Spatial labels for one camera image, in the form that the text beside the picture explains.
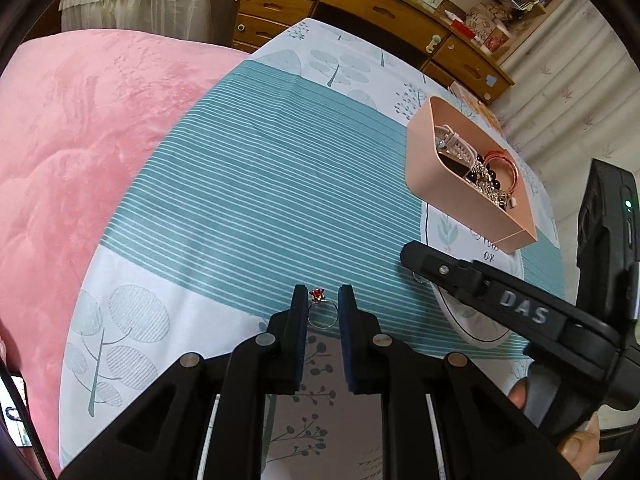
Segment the right hand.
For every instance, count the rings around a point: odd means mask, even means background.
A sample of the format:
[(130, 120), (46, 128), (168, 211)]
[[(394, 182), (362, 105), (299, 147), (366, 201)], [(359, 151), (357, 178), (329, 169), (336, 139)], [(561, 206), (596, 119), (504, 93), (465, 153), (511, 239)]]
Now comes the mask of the right hand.
[[(527, 379), (519, 380), (509, 391), (508, 398), (517, 408), (524, 408), (527, 400)], [(558, 446), (559, 453), (570, 463), (580, 478), (585, 478), (594, 465), (600, 450), (600, 422), (593, 413), (583, 430), (570, 434)]]

